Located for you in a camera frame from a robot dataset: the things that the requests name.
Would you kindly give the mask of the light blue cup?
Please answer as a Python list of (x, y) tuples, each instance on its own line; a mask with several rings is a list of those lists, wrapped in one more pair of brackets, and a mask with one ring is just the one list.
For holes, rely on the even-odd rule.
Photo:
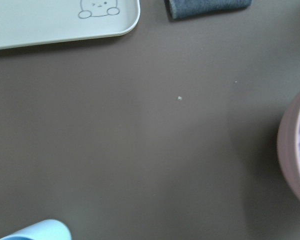
[(11, 233), (1, 240), (71, 240), (69, 228), (61, 221), (47, 219)]

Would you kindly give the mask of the grey folded cloth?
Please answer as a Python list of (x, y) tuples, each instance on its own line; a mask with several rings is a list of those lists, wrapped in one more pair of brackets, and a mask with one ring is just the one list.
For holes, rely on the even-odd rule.
[(252, 0), (166, 0), (171, 17), (183, 19), (197, 15), (246, 9)]

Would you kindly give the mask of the pink bowl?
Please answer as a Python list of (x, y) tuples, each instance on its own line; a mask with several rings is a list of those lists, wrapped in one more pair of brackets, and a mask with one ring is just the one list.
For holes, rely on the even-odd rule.
[(284, 112), (277, 134), (277, 155), (282, 174), (300, 200), (300, 92)]

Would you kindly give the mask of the cream rabbit tray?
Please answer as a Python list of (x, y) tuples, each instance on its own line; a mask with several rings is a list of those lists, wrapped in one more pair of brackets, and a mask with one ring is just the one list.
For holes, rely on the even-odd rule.
[(138, 0), (0, 0), (0, 50), (122, 36)]

